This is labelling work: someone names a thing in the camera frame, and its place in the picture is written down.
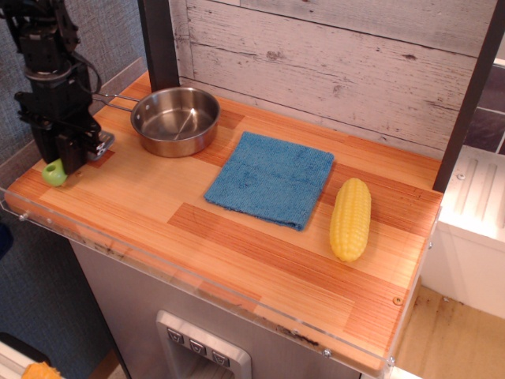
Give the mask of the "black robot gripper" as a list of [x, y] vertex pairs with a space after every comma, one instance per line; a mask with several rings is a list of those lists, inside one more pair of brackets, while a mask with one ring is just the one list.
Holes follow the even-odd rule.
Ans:
[[33, 81], [30, 92], [17, 92], [14, 99], [44, 161], [59, 158], [64, 172], [73, 174], [87, 163], [87, 152], [98, 153], [102, 129], [89, 111], [92, 90], [87, 74]]

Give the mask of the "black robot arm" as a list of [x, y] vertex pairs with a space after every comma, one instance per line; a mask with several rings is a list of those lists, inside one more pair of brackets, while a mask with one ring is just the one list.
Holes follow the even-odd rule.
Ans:
[[30, 92], [17, 92], [20, 119], [29, 124], [46, 163], [60, 160], [66, 174], [106, 149], [89, 108], [101, 86], [92, 85], [92, 64], [76, 51], [78, 27], [63, 1], [3, 1], [1, 17], [24, 58]]

